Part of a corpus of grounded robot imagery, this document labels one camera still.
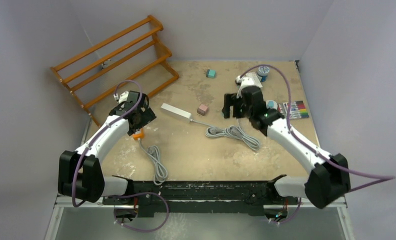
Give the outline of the white power strip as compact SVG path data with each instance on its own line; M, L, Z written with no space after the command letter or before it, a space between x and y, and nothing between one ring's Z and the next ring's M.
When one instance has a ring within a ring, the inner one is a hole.
M163 103L160 107L161 111L165 114L174 117L175 119L190 123L192 119L192 114L175 106Z

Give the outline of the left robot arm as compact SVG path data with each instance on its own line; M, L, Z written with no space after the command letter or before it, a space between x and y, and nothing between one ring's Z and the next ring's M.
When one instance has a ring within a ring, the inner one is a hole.
M74 151L64 151L59 159L58 193L95 203L101 197L115 196L124 205L135 197L132 180L104 176L102 163L121 137L133 135L156 118L149 98L138 91L116 96L117 105L98 131Z

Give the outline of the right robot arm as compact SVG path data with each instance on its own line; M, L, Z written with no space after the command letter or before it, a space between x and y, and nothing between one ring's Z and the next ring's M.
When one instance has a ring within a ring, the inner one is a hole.
M247 118L252 127L280 144L306 170L308 177L280 175L268 182L266 196L274 204L285 197L308 199L325 208L351 190L347 159L322 150L290 125L285 115L268 108L257 86L246 86L240 93L226 93L224 118Z

